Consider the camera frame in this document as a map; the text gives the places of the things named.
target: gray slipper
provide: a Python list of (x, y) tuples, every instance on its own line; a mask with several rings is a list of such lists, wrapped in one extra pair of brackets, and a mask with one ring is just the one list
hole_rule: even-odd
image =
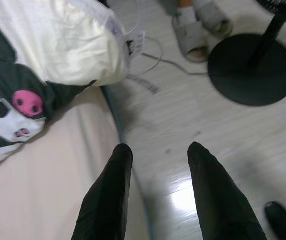
[(229, 37), (233, 30), (233, 23), (214, 1), (205, 4), (202, 1), (205, 0), (193, 0), (196, 17), (215, 37), (222, 39)]
[(206, 62), (209, 58), (209, 46), (204, 36), (202, 24), (199, 21), (179, 25), (178, 17), (172, 19), (178, 46), (182, 55), (193, 63)]

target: bed sheet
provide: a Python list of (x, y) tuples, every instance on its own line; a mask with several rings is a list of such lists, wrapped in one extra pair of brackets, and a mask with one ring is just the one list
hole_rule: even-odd
[[(118, 143), (101, 90), (88, 89), (0, 165), (0, 240), (71, 239), (82, 200)], [(126, 239), (150, 239), (147, 225), (132, 179)]]

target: laminate floor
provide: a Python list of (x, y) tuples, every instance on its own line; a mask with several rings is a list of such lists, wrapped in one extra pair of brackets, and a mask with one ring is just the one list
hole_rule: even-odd
[[(146, 35), (162, 43), (164, 59), (190, 72), (206, 72), (205, 63), (189, 63), (179, 52), (169, 15), (172, 3), (146, 0), (142, 15)], [(232, 19), (234, 35), (263, 33), (273, 17), (254, 0), (217, 3)], [(110, 0), (110, 4), (128, 30), (136, 25), (134, 0)], [(279, 40), (286, 45), (286, 24)], [(212, 47), (217, 42), (209, 41)], [(158, 46), (148, 40), (144, 51), (160, 54)], [(143, 72), (154, 63), (140, 56), (134, 60), (133, 72)], [(125, 80), (114, 85), (112, 93), (134, 152), (156, 239), (202, 239), (187, 161), (193, 141), (219, 159), (247, 196), (268, 239), (276, 239), (263, 207), (269, 201), (286, 206), (286, 98), (266, 107), (237, 105), (222, 97), (207, 77), (187, 76), (163, 63), (142, 77), (160, 91), (153, 95)]]

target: fan pole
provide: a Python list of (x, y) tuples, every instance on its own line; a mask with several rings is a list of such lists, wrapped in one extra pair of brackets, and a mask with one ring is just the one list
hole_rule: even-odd
[(282, 14), (276, 14), (268, 26), (266, 32), (261, 37), (259, 44), (257, 45), (255, 52), (251, 59), (249, 60), (249, 66), (251, 68), (256, 67), (260, 60), (264, 57), (267, 51), (270, 49), (271, 45), (277, 39), (281, 28), (286, 23), (286, 16)]

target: white plush face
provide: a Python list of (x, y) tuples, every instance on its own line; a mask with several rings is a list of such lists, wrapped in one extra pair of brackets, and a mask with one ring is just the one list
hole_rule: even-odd
[(40, 133), (44, 124), (44, 118), (27, 118), (0, 97), (0, 138), (11, 143), (26, 142)]

